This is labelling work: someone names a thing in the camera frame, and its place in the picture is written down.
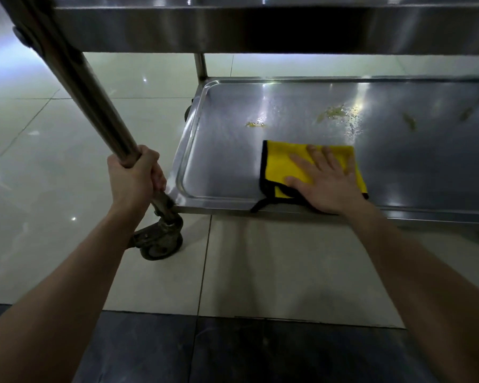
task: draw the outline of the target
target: metal pole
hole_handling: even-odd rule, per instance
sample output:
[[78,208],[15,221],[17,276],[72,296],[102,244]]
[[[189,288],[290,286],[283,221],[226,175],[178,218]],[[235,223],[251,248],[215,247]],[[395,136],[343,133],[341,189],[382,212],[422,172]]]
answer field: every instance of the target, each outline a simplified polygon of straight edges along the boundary
[[[140,151],[112,102],[93,75],[83,53],[72,47],[59,32],[53,19],[51,0],[0,0],[15,28],[19,40],[34,49],[121,164],[132,167]],[[179,215],[170,210],[172,200],[162,192],[153,196],[152,204],[167,224]]]
[[206,57],[203,53],[194,53],[193,56],[195,57],[195,68],[197,69],[197,78],[199,82],[204,81],[207,75],[207,68],[206,68]]

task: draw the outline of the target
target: microfiber towel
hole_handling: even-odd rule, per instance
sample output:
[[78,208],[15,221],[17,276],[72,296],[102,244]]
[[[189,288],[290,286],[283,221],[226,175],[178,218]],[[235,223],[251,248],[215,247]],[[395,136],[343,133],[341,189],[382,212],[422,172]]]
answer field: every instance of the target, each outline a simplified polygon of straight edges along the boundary
[[[350,156],[354,156],[354,148],[348,145],[332,145],[329,148],[343,169],[345,169]],[[310,207],[297,190],[284,184],[284,178],[286,176],[294,176],[305,183],[313,182],[312,179],[290,159],[289,156],[291,154],[299,155],[314,164],[311,155],[307,152],[307,145],[268,140],[263,141],[259,186],[266,198],[259,201],[252,208],[252,212],[257,212],[268,204],[277,203],[301,204]],[[355,174],[360,191],[364,194],[364,198],[368,199],[367,187],[357,165],[355,165]]]

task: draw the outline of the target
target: stainless steel cart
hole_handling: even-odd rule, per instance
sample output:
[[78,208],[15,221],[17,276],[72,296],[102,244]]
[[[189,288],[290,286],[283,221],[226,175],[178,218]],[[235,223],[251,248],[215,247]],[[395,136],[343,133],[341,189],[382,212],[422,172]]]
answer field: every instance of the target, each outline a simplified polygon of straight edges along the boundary
[[[82,52],[195,54],[198,87],[168,195],[153,197],[160,221],[131,242],[148,259],[178,250],[178,212],[249,213],[262,198],[264,139],[354,145],[371,201],[389,218],[479,229],[479,76],[213,78],[204,56],[479,55],[479,0],[0,2],[125,166],[136,143]],[[261,214],[333,218],[282,204]]]

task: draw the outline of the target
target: person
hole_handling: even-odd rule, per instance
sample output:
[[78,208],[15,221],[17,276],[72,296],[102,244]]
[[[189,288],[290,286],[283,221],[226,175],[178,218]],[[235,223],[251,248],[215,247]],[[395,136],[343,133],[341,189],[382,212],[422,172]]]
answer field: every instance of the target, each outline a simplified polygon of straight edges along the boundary
[[[112,205],[89,236],[44,281],[0,316],[0,383],[70,382],[91,338],[128,240],[166,180],[159,154],[141,145],[125,169],[108,158]],[[365,200],[351,159],[344,171],[327,147],[292,156],[313,184],[296,188],[322,212],[342,215],[364,244],[410,333],[438,376],[479,382],[479,289],[405,236]]]

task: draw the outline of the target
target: person's left hand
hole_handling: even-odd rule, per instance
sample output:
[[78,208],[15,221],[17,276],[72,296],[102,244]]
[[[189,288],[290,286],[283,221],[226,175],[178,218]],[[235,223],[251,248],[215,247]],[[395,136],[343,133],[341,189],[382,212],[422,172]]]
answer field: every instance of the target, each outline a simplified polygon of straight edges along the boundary
[[138,146],[141,157],[132,168],[124,168],[115,155],[108,157],[112,187],[112,210],[140,223],[154,191],[165,191],[167,180],[158,159],[160,154],[145,145]]

